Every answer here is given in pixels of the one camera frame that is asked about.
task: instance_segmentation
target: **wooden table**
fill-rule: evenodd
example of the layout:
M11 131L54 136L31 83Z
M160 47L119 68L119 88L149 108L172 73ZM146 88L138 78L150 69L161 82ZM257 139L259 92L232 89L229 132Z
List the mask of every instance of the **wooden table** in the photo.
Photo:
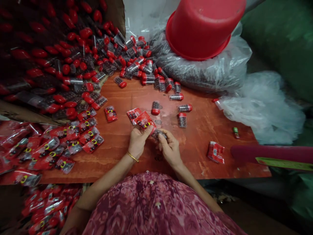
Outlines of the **wooden table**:
M183 101L170 101L169 94L155 91L153 86L142 86L140 81L133 79L127 81L127 86L120 89L114 83L111 76L103 85L101 94L108 102L97 111L97 128L104 143L93 153L84 151L74 155L76 161L72 171L65 175L59 170L44 171L40 183L82 183L94 182L104 173L109 171L126 153L129 134L133 128L126 112L140 108L151 113L152 102L160 101L163 108L153 120L158 120L157 127L165 128L173 133L180 143L181 157L185 165L196 179L226 179L226 178L249 178L270 177L271 173L267 166L252 163L237 163L230 154L233 145L256 145L258 144L250 127L242 123L228 120L223 111L211 102L217 98L216 94L204 94L182 87ZM192 104L193 110L187 113L187 128L178 127L177 105ZM104 107L113 105L118 120L108 123L104 114ZM240 139L235 139L232 128L237 127ZM218 164L206 157L210 141L215 141L225 147L225 164ZM139 163L131 169L129 175L145 171L155 171L174 176L174 172L163 156L155 150L155 143L146 141L143 155ZM3 177L0 184L10 184L11 173Z

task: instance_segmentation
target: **plastic bag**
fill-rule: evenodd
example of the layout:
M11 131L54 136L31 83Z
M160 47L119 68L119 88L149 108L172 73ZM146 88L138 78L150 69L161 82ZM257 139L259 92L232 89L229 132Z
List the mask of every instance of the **plastic bag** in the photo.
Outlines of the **plastic bag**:
M165 35L166 24L151 30L149 45L157 66L183 85L205 92L234 91L240 88L246 74L246 63L252 51L239 35L242 25L234 29L227 47L214 58L189 61L171 51Z
M305 115L287 98L277 72L248 74L236 93L220 97L225 116L250 126L260 144L290 145L302 132Z

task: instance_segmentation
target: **dress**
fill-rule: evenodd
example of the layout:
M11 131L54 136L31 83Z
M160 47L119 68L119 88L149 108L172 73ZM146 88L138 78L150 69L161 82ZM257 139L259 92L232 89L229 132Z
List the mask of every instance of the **dress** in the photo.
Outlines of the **dress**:
M66 235L76 235L71 229ZM196 192L170 176L125 178L98 201L83 235L244 235L225 213L213 213Z

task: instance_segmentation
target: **woman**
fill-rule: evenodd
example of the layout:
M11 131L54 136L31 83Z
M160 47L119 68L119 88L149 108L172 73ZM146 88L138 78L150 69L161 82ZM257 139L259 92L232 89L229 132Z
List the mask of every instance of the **woman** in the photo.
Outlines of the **woman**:
M149 127L141 132L135 126L128 152L81 196L61 235L245 234L183 164L174 136L161 130L167 140L159 134L158 148L181 182L148 171L125 178L152 131Z

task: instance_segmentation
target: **bucket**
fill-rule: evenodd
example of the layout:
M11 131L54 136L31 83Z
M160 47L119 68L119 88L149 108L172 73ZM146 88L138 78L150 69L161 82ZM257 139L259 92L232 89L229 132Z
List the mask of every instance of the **bucket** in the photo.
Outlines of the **bucket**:
M166 25L171 50L195 61L220 54L245 7L246 0L181 0Z

